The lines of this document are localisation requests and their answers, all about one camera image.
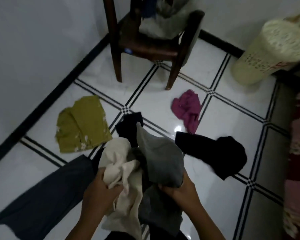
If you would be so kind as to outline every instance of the magenta cloth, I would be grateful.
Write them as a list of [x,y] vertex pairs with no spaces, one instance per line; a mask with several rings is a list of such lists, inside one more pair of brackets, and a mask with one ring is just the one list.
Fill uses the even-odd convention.
[[180,98],[175,98],[172,101],[171,110],[178,119],[183,120],[184,127],[189,133],[194,134],[196,132],[199,125],[201,104],[194,91],[189,89]]

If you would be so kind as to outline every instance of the chair leg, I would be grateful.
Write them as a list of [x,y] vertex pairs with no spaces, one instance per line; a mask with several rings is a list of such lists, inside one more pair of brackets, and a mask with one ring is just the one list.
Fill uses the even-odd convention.
[[115,76],[117,78],[118,82],[122,82],[122,75],[121,75],[121,52],[118,51],[112,51],[112,62],[114,67]]
[[168,79],[168,83],[167,83],[167,86],[166,86],[166,90],[170,90],[174,84],[174,81],[176,80],[179,72],[180,72],[180,69],[181,69],[181,65],[182,64],[179,64],[179,63],[176,63],[176,62],[172,62],[172,67],[171,67],[171,72],[170,72],[170,75],[169,75],[169,79]]

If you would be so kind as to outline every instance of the hand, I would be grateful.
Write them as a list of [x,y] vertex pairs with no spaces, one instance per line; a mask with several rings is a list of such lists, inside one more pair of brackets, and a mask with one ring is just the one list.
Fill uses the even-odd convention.
[[108,189],[103,181],[104,171],[105,168],[99,168],[96,177],[84,191],[80,218],[99,217],[102,219],[124,189],[122,185]]
[[202,207],[195,184],[189,178],[186,170],[183,172],[183,183],[180,188],[170,188],[162,185],[159,185],[159,188],[170,196],[187,215],[198,209],[198,207]]

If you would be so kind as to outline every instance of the gray cloth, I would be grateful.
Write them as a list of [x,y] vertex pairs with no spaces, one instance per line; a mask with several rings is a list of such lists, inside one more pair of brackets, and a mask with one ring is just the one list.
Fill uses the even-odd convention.
[[173,140],[148,133],[138,122],[136,140],[146,158],[148,179],[154,185],[143,195],[139,206],[140,223],[154,225],[176,236],[182,222],[182,210],[156,184],[180,187],[183,179],[183,154]]
[[151,38],[171,40],[184,31],[189,14],[196,9],[196,0],[173,0],[172,6],[158,0],[155,17],[141,20],[139,32]]
[[7,225],[21,240],[43,240],[82,200],[94,178],[91,160],[82,155],[9,204],[0,212],[0,224]]

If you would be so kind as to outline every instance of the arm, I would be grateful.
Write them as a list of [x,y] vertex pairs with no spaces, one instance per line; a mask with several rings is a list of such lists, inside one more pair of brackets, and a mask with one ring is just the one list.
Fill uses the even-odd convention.
[[84,192],[79,221],[65,240],[90,240],[103,216],[123,190],[122,185],[108,189],[103,181],[104,171],[104,168],[99,169]]
[[183,173],[183,183],[180,188],[169,188],[161,185],[159,187],[188,215],[198,232],[200,240],[225,240],[201,205],[195,184],[189,178],[186,170]]

